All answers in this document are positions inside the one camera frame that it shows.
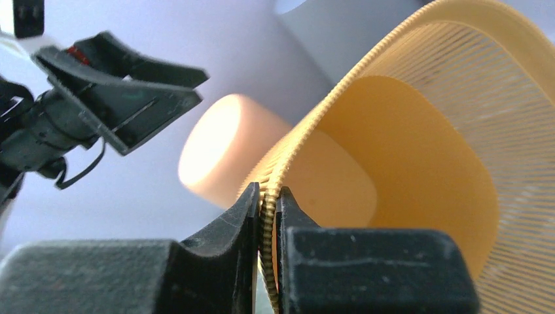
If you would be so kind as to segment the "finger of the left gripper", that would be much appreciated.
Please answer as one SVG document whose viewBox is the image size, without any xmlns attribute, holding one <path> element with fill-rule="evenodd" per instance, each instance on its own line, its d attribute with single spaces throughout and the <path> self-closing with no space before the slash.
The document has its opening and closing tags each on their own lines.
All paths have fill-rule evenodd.
<svg viewBox="0 0 555 314">
<path fill-rule="evenodd" d="M 54 46 L 32 57 L 79 118 L 125 156 L 202 102 L 195 89 L 114 77 Z"/>
<path fill-rule="evenodd" d="M 195 89 L 208 80 L 200 68 L 170 63 L 139 53 L 109 31 L 75 42 L 65 51 L 81 63 L 108 75 Z"/>
</svg>

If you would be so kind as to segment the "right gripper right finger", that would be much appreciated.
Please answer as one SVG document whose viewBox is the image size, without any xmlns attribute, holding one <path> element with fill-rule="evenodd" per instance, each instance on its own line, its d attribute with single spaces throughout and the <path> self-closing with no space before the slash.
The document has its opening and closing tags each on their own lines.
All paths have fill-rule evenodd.
<svg viewBox="0 0 555 314">
<path fill-rule="evenodd" d="M 280 313 L 478 313 L 454 240 L 438 230 L 324 228 L 289 188 L 276 205 Z"/>
</svg>

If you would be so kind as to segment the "large grey plastic bucket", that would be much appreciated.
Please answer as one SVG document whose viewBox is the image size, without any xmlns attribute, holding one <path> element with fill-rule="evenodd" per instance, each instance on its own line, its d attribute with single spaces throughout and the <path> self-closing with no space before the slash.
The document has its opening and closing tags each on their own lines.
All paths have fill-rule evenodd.
<svg viewBox="0 0 555 314">
<path fill-rule="evenodd" d="M 274 14 L 332 83 L 426 5 L 415 0 L 279 0 Z"/>
</svg>

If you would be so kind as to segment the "orange plastic bucket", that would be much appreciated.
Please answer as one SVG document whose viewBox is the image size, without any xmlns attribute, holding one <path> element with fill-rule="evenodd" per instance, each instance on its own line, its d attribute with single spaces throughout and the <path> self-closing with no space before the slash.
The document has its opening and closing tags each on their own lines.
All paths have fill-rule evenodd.
<svg viewBox="0 0 555 314">
<path fill-rule="evenodd" d="M 224 96 L 189 134 L 178 163 L 179 180 L 203 200 L 228 209 L 251 170 L 291 128 L 250 97 Z"/>
</svg>

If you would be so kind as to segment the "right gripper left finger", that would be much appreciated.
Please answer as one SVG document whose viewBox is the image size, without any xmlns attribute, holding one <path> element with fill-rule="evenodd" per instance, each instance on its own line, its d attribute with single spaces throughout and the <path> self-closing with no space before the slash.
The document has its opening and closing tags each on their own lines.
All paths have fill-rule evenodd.
<svg viewBox="0 0 555 314">
<path fill-rule="evenodd" d="M 252 313 L 259 186 L 183 241 L 42 241 L 1 263 L 2 313 Z"/>
</svg>

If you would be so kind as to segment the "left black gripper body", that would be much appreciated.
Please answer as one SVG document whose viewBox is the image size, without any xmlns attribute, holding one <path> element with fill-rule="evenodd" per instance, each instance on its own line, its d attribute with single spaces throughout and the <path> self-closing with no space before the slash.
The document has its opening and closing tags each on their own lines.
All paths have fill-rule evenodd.
<svg viewBox="0 0 555 314">
<path fill-rule="evenodd" d="M 100 138 L 79 113 L 55 90 L 35 100 L 25 86 L 2 78 L 1 173 L 61 172 L 67 152 Z"/>
</svg>

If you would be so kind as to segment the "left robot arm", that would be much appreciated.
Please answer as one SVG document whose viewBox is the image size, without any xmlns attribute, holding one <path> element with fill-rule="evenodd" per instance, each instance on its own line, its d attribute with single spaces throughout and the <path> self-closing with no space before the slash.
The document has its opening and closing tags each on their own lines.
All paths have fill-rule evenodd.
<svg viewBox="0 0 555 314">
<path fill-rule="evenodd" d="M 31 55 L 51 89 L 39 97 L 1 81 L 1 205 L 13 200 L 24 176 L 36 172 L 63 190 L 65 155 L 100 142 L 128 155 L 201 103 L 200 68 L 157 60 L 132 50 L 108 31 L 61 49 Z"/>
</svg>

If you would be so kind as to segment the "yellow mesh waste basket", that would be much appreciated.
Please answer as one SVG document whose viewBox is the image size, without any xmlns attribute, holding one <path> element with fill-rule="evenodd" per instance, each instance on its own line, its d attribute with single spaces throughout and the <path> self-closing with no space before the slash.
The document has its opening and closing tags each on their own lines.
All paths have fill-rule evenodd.
<svg viewBox="0 0 555 314">
<path fill-rule="evenodd" d="M 278 304 L 284 187 L 322 226 L 433 228 L 482 313 L 554 312 L 554 45 L 500 1 L 433 1 L 257 163 L 259 269 Z"/>
</svg>

